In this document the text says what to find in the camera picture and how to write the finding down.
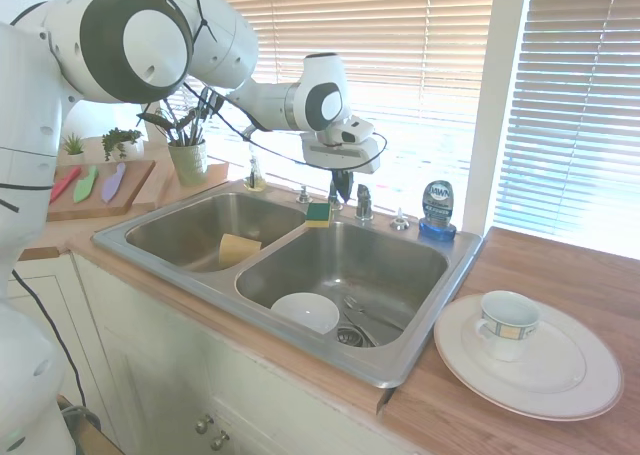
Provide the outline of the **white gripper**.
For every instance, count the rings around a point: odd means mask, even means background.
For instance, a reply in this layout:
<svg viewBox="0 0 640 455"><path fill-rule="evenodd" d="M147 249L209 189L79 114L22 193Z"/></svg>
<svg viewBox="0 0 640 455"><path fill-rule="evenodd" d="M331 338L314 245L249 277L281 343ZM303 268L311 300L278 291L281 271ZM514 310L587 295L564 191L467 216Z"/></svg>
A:
<svg viewBox="0 0 640 455"><path fill-rule="evenodd" d="M332 172L332 194L335 200L349 201L353 189L353 172L374 174L380 167L381 149L373 137L360 144L329 147L313 134L302 134L304 161L315 168L342 169Z"/></svg>

